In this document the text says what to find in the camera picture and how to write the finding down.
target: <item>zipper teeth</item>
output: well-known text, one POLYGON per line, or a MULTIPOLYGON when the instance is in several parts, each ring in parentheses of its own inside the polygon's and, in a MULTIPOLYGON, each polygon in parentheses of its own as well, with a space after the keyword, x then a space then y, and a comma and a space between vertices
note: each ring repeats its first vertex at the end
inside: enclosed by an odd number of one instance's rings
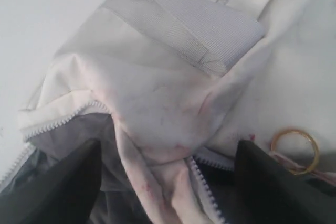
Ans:
POLYGON ((221 170, 227 170, 227 171, 231 171, 233 172, 234 171, 234 166, 229 166, 229 165, 223 165, 219 162, 216 162, 216 161, 213 161, 213 160, 208 160, 208 159, 205 159, 203 157, 200 157, 198 155, 195 156, 195 159, 200 162, 201 164, 205 164, 205 165, 208 165, 210 167, 213 167, 213 168, 217 168, 217 169, 221 169, 221 170))
POLYGON ((208 201, 209 203, 213 206, 213 209, 215 210, 216 212, 216 215, 217 215, 217 220, 218 220, 218 223, 220 224, 229 224, 225 218, 223 217, 223 214, 222 214, 222 211, 220 211, 218 209, 218 204, 216 203, 216 200, 210 190, 210 187, 209 185, 207 184, 201 170, 199 169, 196 161, 194 160, 193 157, 190 157, 188 158, 188 161, 189 163, 191 164, 191 170, 193 172, 193 174, 195 175, 196 177, 196 180, 199 182, 200 185, 203 186, 203 189, 205 190, 206 194, 207 194, 207 198, 208 198, 208 201))
MULTIPOLYGON (((37 136, 39 134, 45 133, 47 131, 51 131, 57 127, 60 127, 66 123, 68 123, 72 118, 74 118, 76 115, 78 115, 81 111, 83 111, 84 109, 90 107, 90 106, 96 106, 99 107, 103 110, 105 110, 106 112, 109 113, 109 109, 101 102, 98 101, 90 101, 87 102, 86 104, 84 104, 83 106, 81 106, 80 108, 78 108, 77 110, 75 110, 71 115, 66 116, 65 118, 62 118, 58 121, 54 121, 48 125, 44 125, 41 128, 34 130, 32 132, 29 132, 28 134, 26 134, 24 136, 24 142, 27 143, 28 140, 34 136, 37 136)), ((19 156, 15 159, 13 165, 9 168, 9 170, 0 178, 0 191, 3 189, 3 187, 5 186, 6 182, 8 181, 8 179, 13 175, 13 173, 15 172, 15 170, 18 168, 19 165, 22 166, 22 161, 23 159, 25 159, 27 157, 27 155, 29 155, 30 153, 32 153, 32 151, 35 149, 35 147, 33 145, 29 145, 28 147, 26 147, 20 154, 19 156)))
POLYGON ((34 130, 32 132, 27 133, 24 136, 24 142, 27 142, 30 138, 32 138, 34 136, 45 133, 47 131, 51 131, 51 130, 57 128, 57 127, 60 127, 64 124, 68 123, 72 118, 74 118, 76 115, 78 115, 81 111, 83 111, 84 109, 86 109, 90 106, 96 106, 96 107, 99 107, 99 108, 105 110, 106 112, 109 112, 109 109, 103 103, 98 102, 98 101, 90 101, 90 102, 82 105, 80 108, 78 108, 72 114, 66 116, 65 118, 62 118, 58 121, 54 121, 54 122, 52 122, 52 124, 44 125, 37 130, 34 130))

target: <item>white background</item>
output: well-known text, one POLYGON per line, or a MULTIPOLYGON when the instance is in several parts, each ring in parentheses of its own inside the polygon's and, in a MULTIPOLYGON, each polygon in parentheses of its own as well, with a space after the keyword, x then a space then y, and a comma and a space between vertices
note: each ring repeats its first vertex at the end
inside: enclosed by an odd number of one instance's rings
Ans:
POLYGON ((55 51, 104 0, 0 0, 0 177, 23 149, 17 110, 55 51))

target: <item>white surface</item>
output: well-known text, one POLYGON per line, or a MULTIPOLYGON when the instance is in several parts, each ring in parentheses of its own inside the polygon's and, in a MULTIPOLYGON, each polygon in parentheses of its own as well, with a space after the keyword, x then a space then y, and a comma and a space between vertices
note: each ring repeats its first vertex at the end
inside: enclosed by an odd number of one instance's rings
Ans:
POLYGON ((55 51, 104 0, 0 0, 0 175, 22 150, 17 111, 55 51))

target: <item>black object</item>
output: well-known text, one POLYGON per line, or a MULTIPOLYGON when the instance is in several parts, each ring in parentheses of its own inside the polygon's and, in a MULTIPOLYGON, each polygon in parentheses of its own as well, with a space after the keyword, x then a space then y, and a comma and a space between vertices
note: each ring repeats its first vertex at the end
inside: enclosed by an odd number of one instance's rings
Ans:
POLYGON ((47 173, 0 197, 0 223, 86 223, 100 189, 101 165, 100 142, 85 142, 47 173))
POLYGON ((304 183, 251 141, 240 141, 235 182, 258 224, 335 224, 336 200, 304 183))

